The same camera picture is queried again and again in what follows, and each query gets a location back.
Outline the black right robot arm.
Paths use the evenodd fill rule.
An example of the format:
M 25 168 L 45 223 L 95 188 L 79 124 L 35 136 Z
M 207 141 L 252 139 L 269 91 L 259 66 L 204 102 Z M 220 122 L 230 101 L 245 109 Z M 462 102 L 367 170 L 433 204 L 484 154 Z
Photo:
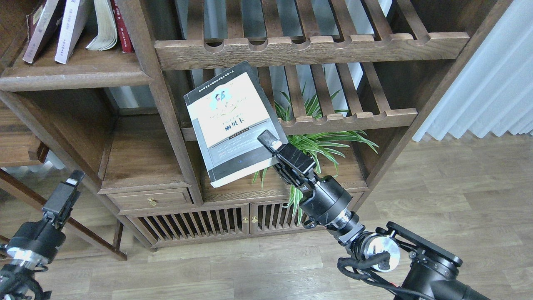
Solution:
M 343 275 L 386 289 L 396 300 L 486 299 L 457 279 L 459 257 L 394 222 L 365 230 L 348 208 L 351 196 L 330 175 L 319 177 L 312 158 L 268 130 L 258 139 L 277 160 L 280 177 L 303 193 L 297 207 L 308 216 L 304 227 L 324 226 L 346 249 L 349 256 L 337 261 Z

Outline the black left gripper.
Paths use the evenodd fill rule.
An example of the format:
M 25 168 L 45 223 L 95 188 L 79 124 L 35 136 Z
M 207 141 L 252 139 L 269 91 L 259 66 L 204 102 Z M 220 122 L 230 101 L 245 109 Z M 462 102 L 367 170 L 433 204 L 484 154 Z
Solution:
M 65 182 L 52 192 L 42 208 L 42 220 L 25 222 L 7 244 L 11 265 L 19 267 L 45 267 L 51 263 L 65 241 L 63 226 L 80 196 L 77 188 L 85 172 L 74 170 Z

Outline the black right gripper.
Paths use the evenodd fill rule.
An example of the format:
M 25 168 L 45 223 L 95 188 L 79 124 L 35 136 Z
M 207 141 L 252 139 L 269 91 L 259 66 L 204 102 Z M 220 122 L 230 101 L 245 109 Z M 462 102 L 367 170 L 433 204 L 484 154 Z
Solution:
M 291 144 L 282 144 L 270 131 L 263 131 L 257 139 L 278 160 L 274 167 L 280 177 L 302 192 L 298 206 L 308 216 L 305 228 L 354 229 L 354 215 L 347 209 L 351 196 L 335 178 L 320 178 L 314 172 L 313 159 Z

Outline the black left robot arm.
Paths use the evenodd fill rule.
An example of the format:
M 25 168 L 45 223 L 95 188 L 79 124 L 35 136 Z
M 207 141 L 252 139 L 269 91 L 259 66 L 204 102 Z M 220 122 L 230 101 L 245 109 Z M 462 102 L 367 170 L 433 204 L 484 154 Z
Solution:
M 36 272 L 48 270 L 47 264 L 56 257 L 65 241 L 63 226 L 80 196 L 77 187 L 85 173 L 75 170 L 52 192 L 42 208 L 42 220 L 25 222 L 1 249 L 12 258 L 1 269 L 1 298 L 4 300 L 48 300 L 35 280 Z

